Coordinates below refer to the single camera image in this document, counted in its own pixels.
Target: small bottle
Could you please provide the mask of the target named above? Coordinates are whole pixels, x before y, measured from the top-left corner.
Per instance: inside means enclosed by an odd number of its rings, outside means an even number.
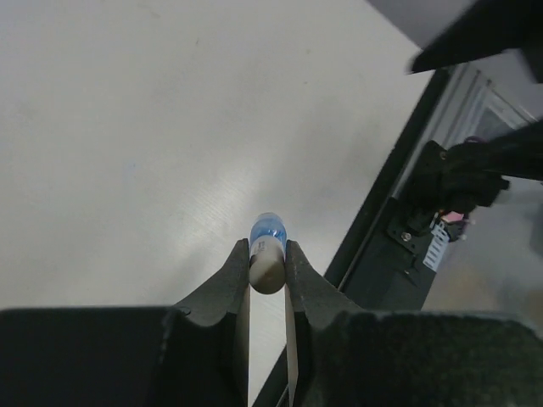
[[[274,294],[285,283],[287,231],[271,212],[260,215],[249,237],[249,282],[262,294]]]

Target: vial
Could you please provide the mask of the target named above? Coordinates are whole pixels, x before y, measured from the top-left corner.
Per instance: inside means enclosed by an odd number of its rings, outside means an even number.
[[[256,218],[249,236],[249,283],[259,293],[274,294],[283,287],[286,249],[281,218],[272,212]]]

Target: white bottle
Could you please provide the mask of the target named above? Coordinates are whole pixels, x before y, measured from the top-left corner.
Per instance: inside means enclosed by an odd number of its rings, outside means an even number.
[[[273,294],[285,284],[287,231],[271,212],[256,218],[249,237],[249,282],[262,294]]]

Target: white table surface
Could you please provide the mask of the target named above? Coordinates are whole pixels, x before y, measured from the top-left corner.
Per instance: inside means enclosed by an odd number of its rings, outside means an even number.
[[[324,272],[416,51],[362,0],[4,0],[0,306],[176,302],[268,210]],[[283,306],[252,296],[250,399]]]

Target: white label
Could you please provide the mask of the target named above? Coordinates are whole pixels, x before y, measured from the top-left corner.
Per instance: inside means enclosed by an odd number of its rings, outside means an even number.
[[[249,251],[249,257],[253,257],[255,254],[264,252],[267,250],[281,250],[280,253],[283,254],[283,257],[285,255],[283,251],[283,245],[279,240],[273,236],[270,235],[264,235],[260,236],[258,239],[256,239],[253,244],[251,244],[251,249]]]
[[[424,257],[423,264],[433,271],[437,271],[439,263],[443,259],[443,255],[449,245],[449,235],[445,231],[445,224],[440,222],[432,230],[434,238],[428,247],[426,257]]]

